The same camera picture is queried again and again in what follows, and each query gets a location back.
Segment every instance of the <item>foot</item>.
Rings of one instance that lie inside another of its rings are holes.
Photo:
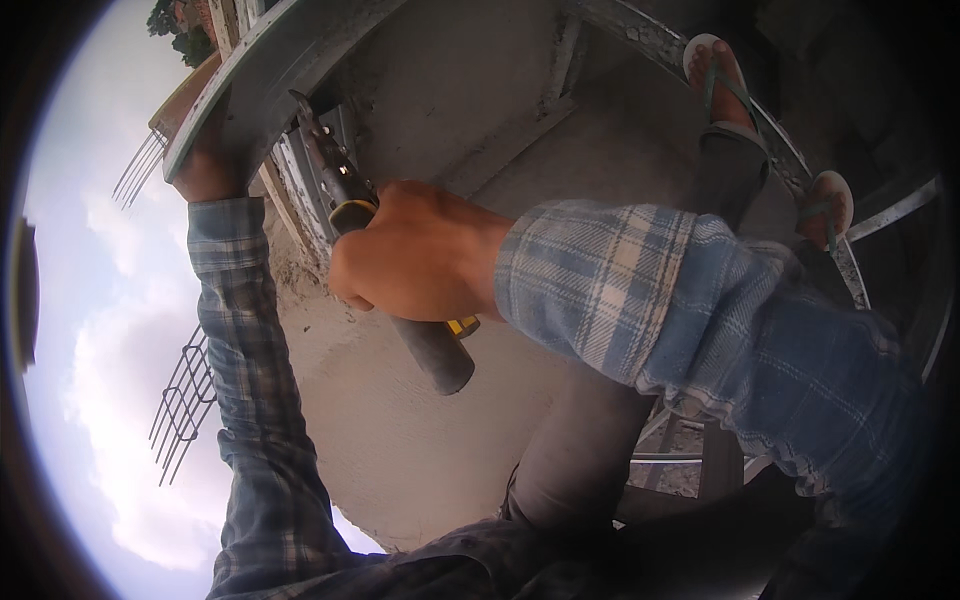
[[[710,67],[710,58],[714,55],[717,58],[717,69],[730,78],[730,81],[740,81],[740,75],[736,70],[736,57],[727,42],[718,39],[713,42],[712,48],[700,44],[696,48],[689,68],[690,87],[701,98],[704,97],[704,84]],[[719,79],[713,85],[713,105],[710,108],[710,122],[716,121],[730,121],[756,131],[746,107]]]
[[[845,183],[841,184],[843,178],[841,178],[839,174],[834,174],[834,176],[818,177],[813,182],[810,191],[807,192],[804,199],[800,202],[798,208],[803,210],[808,206],[829,201],[829,215],[833,217],[833,233],[836,235],[836,239],[839,240],[847,233],[847,229],[850,227],[853,214],[852,211],[848,214],[848,208],[853,206],[853,198],[850,197],[850,188]],[[824,251],[828,246],[827,216],[828,214],[826,212],[818,212],[797,223],[796,229],[797,233]]]

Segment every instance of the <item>rolled-up sleeve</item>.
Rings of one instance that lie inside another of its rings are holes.
[[[820,518],[768,594],[844,597],[913,490],[929,417],[895,332],[799,275],[787,248],[737,240],[718,217],[563,201],[516,222],[494,285],[529,337],[718,418],[797,477]]]

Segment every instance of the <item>shirt cuff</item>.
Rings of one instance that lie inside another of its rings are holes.
[[[262,198],[187,205],[186,245],[197,274],[243,269],[267,260]]]
[[[588,201],[538,206],[500,246],[496,305],[543,346],[634,385],[663,324],[695,215]]]

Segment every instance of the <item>sky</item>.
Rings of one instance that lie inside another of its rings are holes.
[[[153,4],[117,0],[64,71],[25,208],[40,278],[36,364],[24,377],[37,451],[89,557],[131,600],[206,594],[230,486],[216,410],[173,486],[157,486],[147,440],[200,294],[186,203],[159,169],[133,208],[110,197],[147,121],[189,74],[170,37],[147,34]],[[334,516],[352,549],[379,551]]]

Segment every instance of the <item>plaid shirt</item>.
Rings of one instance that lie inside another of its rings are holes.
[[[233,470],[209,598],[612,597],[589,564],[485,520],[414,552],[351,553],[306,435],[276,313],[263,202],[189,206],[200,321]],[[706,412],[821,498],[818,524],[766,594],[843,597],[889,533],[922,460],[918,378],[868,312],[830,307],[790,252],[736,240],[717,217],[651,206],[546,204],[497,258],[504,318],[667,406]]]

